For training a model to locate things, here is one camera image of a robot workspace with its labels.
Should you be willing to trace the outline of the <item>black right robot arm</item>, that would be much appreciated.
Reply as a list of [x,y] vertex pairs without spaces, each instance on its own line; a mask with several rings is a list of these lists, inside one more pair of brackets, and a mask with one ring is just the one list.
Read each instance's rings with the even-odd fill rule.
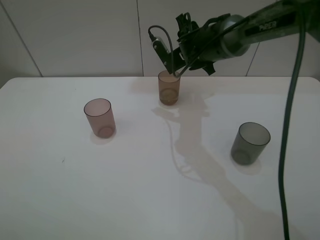
[[177,40],[184,64],[172,56],[172,70],[203,69],[212,75],[215,62],[240,57],[252,44],[299,31],[320,39],[318,0],[280,0],[246,17],[227,13],[210,18],[201,27],[187,21]]

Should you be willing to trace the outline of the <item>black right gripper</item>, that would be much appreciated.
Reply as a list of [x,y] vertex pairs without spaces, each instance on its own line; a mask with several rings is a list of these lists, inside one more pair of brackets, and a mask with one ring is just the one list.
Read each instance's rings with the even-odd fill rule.
[[190,71],[203,69],[208,75],[215,73],[214,58],[200,56],[200,51],[220,32],[221,21],[207,21],[199,27],[191,20],[189,12],[176,18],[178,24],[179,48]]

